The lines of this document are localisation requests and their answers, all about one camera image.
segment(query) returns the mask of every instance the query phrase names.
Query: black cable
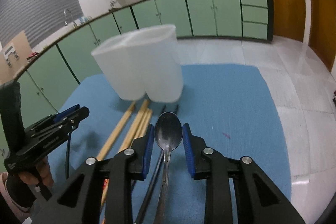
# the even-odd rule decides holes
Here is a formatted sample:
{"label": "black cable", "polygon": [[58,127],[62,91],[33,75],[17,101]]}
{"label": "black cable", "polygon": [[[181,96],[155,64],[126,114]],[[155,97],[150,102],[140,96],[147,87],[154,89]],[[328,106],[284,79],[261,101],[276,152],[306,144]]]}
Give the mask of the black cable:
{"label": "black cable", "polygon": [[68,144],[67,144],[67,153],[65,156],[65,178],[69,178],[69,161],[70,161],[70,145],[71,145],[71,133],[69,133]]}

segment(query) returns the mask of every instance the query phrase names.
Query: wooden chopstick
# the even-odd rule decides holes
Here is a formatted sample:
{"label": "wooden chopstick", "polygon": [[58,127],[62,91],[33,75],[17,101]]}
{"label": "wooden chopstick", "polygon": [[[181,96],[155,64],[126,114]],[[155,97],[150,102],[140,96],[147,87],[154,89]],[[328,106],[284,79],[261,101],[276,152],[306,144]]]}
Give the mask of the wooden chopstick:
{"label": "wooden chopstick", "polygon": [[131,103],[131,105],[129,106],[129,108],[126,110],[126,112],[124,113],[124,115],[121,117],[120,121],[115,126],[115,128],[112,131],[111,135],[106,140],[104,146],[100,150],[100,152],[99,152],[99,154],[97,156],[97,160],[103,160],[106,157],[107,153],[110,151],[111,147],[115,143],[116,139],[118,138],[120,132],[124,128],[125,124],[127,123],[128,119],[130,118],[130,116],[131,116],[132,112],[134,111],[134,109],[135,109],[135,101]]}

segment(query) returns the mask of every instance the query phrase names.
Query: cabinet door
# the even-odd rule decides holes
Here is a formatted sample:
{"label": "cabinet door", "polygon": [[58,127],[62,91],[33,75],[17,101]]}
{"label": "cabinet door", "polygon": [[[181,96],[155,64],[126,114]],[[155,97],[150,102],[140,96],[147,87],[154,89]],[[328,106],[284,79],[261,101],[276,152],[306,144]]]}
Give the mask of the cabinet door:
{"label": "cabinet door", "polygon": [[174,24],[178,37],[191,36],[185,0],[155,0],[162,24]]}
{"label": "cabinet door", "polygon": [[217,35],[212,0],[187,0],[194,36]]}
{"label": "cabinet door", "polygon": [[66,61],[80,82],[86,77],[102,73],[91,55],[96,45],[98,43],[88,25],[58,43]]}
{"label": "cabinet door", "polygon": [[155,1],[148,0],[132,6],[139,28],[161,25]]}
{"label": "cabinet door", "polygon": [[130,32],[137,29],[130,7],[118,10],[113,14],[120,33]]}
{"label": "cabinet door", "polygon": [[20,83],[21,93],[21,116],[25,128],[45,116],[56,113],[56,110],[37,88],[28,72],[25,72],[18,82]]}
{"label": "cabinet door", "polygon": [[243,37],[267,39],[267,25],[243,22]]}
{"label": "cabinet door", "polygon": [[120,34],[112,14],[91,22],[90,26],[99,44],[103,43],[110,37]]}
{"label": "cabinet door", "polygon": [[56,46],[45,52],[28,69],[34,82],[57,110],[60,110],[78,83]]}
{"label": "cabinet door", "polygon": [[5,133],[3,131],[2,127],[2,121],[1,121],[1,116],[0,116],[0,173],[6,172],[5,165],[3,164],[4,160],[4,155],[8,151],[8,145],[7,145],[7,140],[5,137]]}
{"label": "cabinet door", "polygon": [[242,14],[240,0],[213,0],[217,35],[228,37],[242,36]]}

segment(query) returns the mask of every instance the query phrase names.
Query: countertop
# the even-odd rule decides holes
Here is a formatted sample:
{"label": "countertop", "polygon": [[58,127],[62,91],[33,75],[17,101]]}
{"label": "countertop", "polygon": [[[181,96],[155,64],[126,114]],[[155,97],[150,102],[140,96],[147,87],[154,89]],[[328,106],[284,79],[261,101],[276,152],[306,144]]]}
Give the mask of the countertop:
{"label": "countertop", "polygon": [[64,35],[60,36],[60,37],[59,37],[58,39],[56,39],[54,42],[52,42],[51,44],[49,44],[48,46],[46,46],[41,52],[39,52],[39,56],[38,56],[37,58],[34,58],[33,60],[31,60],[25,67],[22,68],[22,70],[20,70],[20,71],[18,71],[18,72],[16,73],[16,76],[15,76],[14,80],[18,80],[18,79],[21,77],[21,75],[22,75],[22,74],[23,74],[23,73],[24,73],[24,72],[25,72],[25,71],[26,71],[32,64],[34,64],[34,62],[35,62],[41,55],[43,55],[46,51],[48,51],[51,47],[53,47],[55,44],[57,44],[58,42],[60,42],[60,41],[61,41],[62,39],[64,39],[66,36],[70,35],[71,33],[75,32],[75,31],[77,31],[77,30],[79,30],[80,28],[82,28],[82,27],[88,25],[88,24],[91,23],[92,21],[95,21],[95,20],[97,20],[97,19],[99,19],[99,18],[102,18],[102,17],[104,17],[104,16],[106,16],[106,15],[108,15],[108,14],[110,14],[110,13],[116,12],[116,11],[121,10],[121,9],[123,9],[123,8],[129,7],[129,6],[132,6],[132,5],[135,5],[135,4],[144,2],[144,1],[146,1],[146,0],[139,0],[139,1],[135,2],[135,3],[131,3],[131,4],[126,5],[126,6],[124,6],[124,7],[110,9],[107,13],[104,13],[104,14],[101,14],[101,15],[95,17],[95,18],[92,18],[91,20],[89,20],[88,22],[83,23],[82,25],[78,26],[77,28],[73,28],[72,30],[70,30],[69,32],[67,32],[67,33],[65,33]]}

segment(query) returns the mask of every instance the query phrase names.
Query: person's hand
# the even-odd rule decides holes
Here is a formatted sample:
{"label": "person's hand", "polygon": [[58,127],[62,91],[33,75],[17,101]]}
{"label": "person's hand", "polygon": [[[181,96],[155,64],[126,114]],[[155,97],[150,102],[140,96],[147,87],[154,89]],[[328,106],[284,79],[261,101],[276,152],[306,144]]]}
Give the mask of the person's hand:
{"label": "person's hand", "polygon": [[[50,166],[48,163],[48,157],[45,157],[41,162],[39,162],[36,165],[36,169],[41,175],[43,184],[45,186],[52,187],[54,184],[54,180],[53,180],[53,177],[51,176]],[[20,172],[19,177],[24,183],[28,185],[39,183],[39,180],[29,172]]]}

